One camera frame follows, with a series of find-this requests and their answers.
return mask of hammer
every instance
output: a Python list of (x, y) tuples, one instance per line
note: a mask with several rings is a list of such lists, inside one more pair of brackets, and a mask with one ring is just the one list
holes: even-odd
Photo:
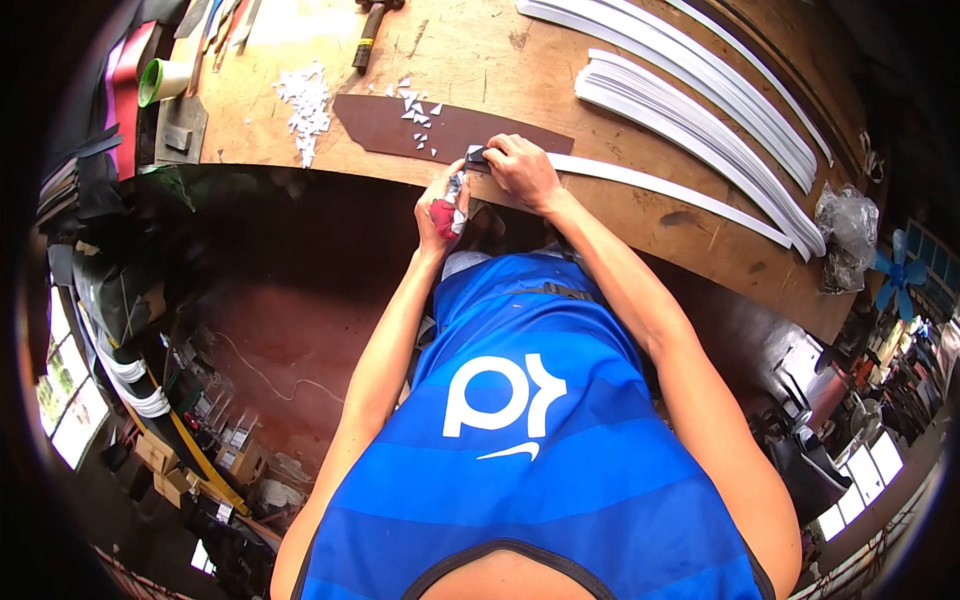
[(370, 12), (367, 15), (367, 25), (360, 36), (360, 43), (357, 44), (357, 53), (353, 56), (353, 66), (357, 68), (360, 75), (366, 75), (373, 40), (376, 39), (376, 31), (380, 29), (383, 13), (389, 9), (403, 8), (406, 0), (356, 0), (356, 3)]

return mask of man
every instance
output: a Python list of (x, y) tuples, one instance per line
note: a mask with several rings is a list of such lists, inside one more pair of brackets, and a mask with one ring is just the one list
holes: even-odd
[[(272, 597), (785, 598), (801, 552), (790, 497), (683, 310), (543, 150), (518, 135), (488, 146), (496, 181), (593, 280), (549, 252), (447, 259), (428, 209), (463, 163), (450, 165), (417, 203), (420, 247), (357, 363)], [(395, 412), (444, 260), (438, 335)]]

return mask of blue fan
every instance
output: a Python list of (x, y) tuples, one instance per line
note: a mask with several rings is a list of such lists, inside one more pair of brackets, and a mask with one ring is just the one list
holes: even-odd
[(874, 269), (882, 271), (890, 276), (889, 279), (880, 286), (876, 293), (876, 309), (880, 312), (890, 303), (890, 298), (894, 292), (897, 292), (897, 305), (900, 309), (900, 318), (904, 322), (913, 319), (913, 300), (910, 299), (910, 293), (906, 291), (906, 286), (923, 285), (926, 283), (926, 263), (920, 258), (912, 260), (906, 265), (906, 231), (897, 229), (894, 231), (894, 260), (881, 251), (876, 251), (876, 264)]

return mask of wooden workbench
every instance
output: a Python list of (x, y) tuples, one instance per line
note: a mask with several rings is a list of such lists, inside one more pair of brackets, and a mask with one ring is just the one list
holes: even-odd
[[(263, 0), (244, 55), (235, 56), (230, 48), (218, 73), (211, 70), (213, 57), (204, 59), (199, 95), (209, 121), (201, 162), (299, 167), (300, 154), (286, 125), (292, 109), (277, 98), (271, 83), (278, 81), (280, 69), (302, 68), (316, 58), (326, 68), (324, 78), (331, 95), (382, 95), (387, 84), (412, 77), (412, 88), (426, 90), (430, 101), (500, 114), (569, 135), (576, 140), (576, 156), (674, 181), (767, 220), (724, 178), (683, 149), (574, 97), (573, 82), (587, 62), (587, 50), (597, 47), (629, 56), (712, 110), (766, 159), (808, 214), (812, 215), (825, 180), (835, 187), (850, 181), (839, 164), (827, 167), (779, 94), (771, 92), (762, 76), (725, 42), (660, 0), (634, 1), (724, 56), (767, 94), (818, 157), (817, 181), (808, 197), (755, 140), (700, 94), (596, 38), (520, 15), (513, 0), (408, 0), (402, 10), (385, 15), (366, 77), (357, 76), (350, 66), (366, 19), (351, 0)], [(173, 60), (193, 60), (200, 29), (178, 40)], [(369, 84), (374, 84), (375, 92), (368, 90)], [(414, 185), (426, 185), (437, 174), (440, 167), (427, 160), (366, 153), (350, 140), (332, 111), (331, 116), (329, 132), (317, 140), (311, 168)], [(844, 322), (852, 295), (817, 294), (820, 260), (804, 264), (796, 251), (646, 190), (579, 176), (565, 176), (564, 184), (638, 250), (743, 294), (828, 343)], [(477, 177), (473, 193), (514, 205), (489, 176)]]

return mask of red cloth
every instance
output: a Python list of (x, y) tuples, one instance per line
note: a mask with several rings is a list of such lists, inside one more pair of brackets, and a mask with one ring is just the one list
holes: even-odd
[(453, 232), (453, 214), (456, 208), (446, 200), (435, 200), (430, 205), (430, 220), (433, 221), (433, 227), (437, 228), (437, 233), (444, 240), (452, 240), (457, 237)]
[(136, 90), (140, 86), (136, 67), (155, 27), (156, 21), (150, 21), (133, 32), (124, 44), (123, 54), (113, 70), (113, 100), (117, 123), (120, 124), (119, 133), (123, 135), (123, 141), (117, 146), (117, 180), (120, 181), (136, 175), (136, 116), (139, 111)]

